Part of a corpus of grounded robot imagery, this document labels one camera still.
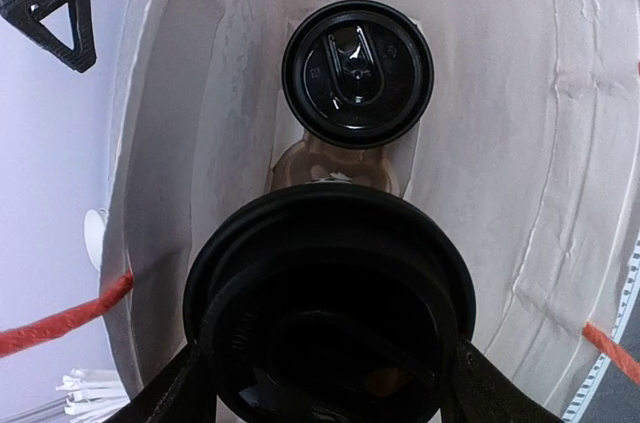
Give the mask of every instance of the black can lid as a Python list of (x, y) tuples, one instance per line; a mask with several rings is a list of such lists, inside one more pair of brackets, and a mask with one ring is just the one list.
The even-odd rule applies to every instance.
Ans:
[(424, 37), (405, 15), (366, 0), (307, 18), (284, 55), (283, 88), (302, 125), (345, 148), (389, 143), (409, 131), (433, 91)]

